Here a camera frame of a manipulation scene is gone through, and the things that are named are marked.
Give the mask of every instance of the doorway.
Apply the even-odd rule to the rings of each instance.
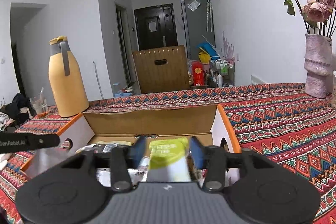
[[[173,4],[134,10],[139,50],[177,46]]]
[[[126,39],[128,39],[128,36],[126,36],[126,27],[128,26],[127,23],[127,11],[125,8],[115,5],[115,10],[117,12],[117,25],[118,25],[118,35],[119,35],[119,43],[120,43],[120,51],[121,51],[121,58],[123,62],[124,67],[124,73],[125,73],[125,79],[127,86],[132,85],[131,80],[131,74],[129,69],[129,62],[128,62],[128,47],[126,43]]]

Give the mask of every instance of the gray refrigerator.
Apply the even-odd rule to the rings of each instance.
[[[210,30],[210,14],[209,28],[207,32],[207,0],[198,0],[201,4],[194,11],[188,8],[189,4],[194,0],[181,0],[182,20],[184,23],[185,41],[187,46],[187,56],[191,60],[199,60],[200,52],[197,45],[204,42],[204,36],[213,46],[215,44],[215,34],[212,24],[212,32]]]

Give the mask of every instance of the vase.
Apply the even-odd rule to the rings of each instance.
[[[304,68],[307,70],[305,93],[325,98],[327,95],[327,76],[332,75],[332,41],[319,34],[306,34],[306,54]]]

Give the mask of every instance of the patterned tablecloth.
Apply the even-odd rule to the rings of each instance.
[[[303,84],[270,84],[146,94],[91,102],[89,112],[193,107],[222,104],[240,145],[263,153],[309,180],[321,196],[314,224],[336,223],[336,111],[330,97],[313,98]],[[70,119],[57,113],[33,119],[17,132],[56,133]],[[31,152],[15,153],[0,172],[0,205],[9,223],[21,223],[15,208],[17,189],[27,181],[20,166]]]

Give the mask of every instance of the front door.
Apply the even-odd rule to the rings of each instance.
[[[172,4],[134,10],[139,50],[177,46]]]

